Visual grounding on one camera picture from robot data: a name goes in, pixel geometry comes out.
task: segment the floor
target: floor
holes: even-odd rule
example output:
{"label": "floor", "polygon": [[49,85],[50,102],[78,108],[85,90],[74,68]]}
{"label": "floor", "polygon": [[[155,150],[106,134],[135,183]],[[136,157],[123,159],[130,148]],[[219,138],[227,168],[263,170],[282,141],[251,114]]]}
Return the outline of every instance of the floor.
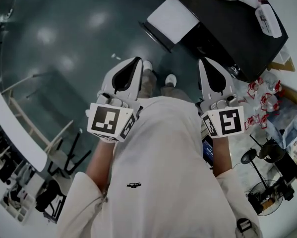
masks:
{"label": "floor", "polygon": [[62,147],[69,151],[83,129],[77,156],[97,142],[85,132],[85,110],[96,101],[106,72],[119,63],[113,54],[122,60],[135,56],[150,60],[159,86],[171,72],[178,77],[178,88],[197,101],[197,59],[181,45],[166,53],[139,26],[163,1],[1,0],[0,16],[10,8],[13,13],[0,33],[0,87],[39,74],[14,95],[50,140],[73,119]]}

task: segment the shoe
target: shoe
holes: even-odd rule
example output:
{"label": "shoe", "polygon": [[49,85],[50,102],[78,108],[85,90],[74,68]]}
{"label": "shoe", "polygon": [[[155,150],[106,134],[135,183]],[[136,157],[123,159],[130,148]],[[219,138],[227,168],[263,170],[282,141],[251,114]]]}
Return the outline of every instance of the shoe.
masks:
{"label": "shoe", "polygon": [[165,85],[171,83],[174,87],[177,85],[177,78],[173,74],[169,74],[165,80]]}
{"label": "shoe", "polygon": [[149,69],[149,70],[153,71],[153,65],[152,65],[152,63],[151,63],[150,61],[148,61],[148,60],[145,60],[145,61],[143,62],[143,71],[146,70],[146,69]]}

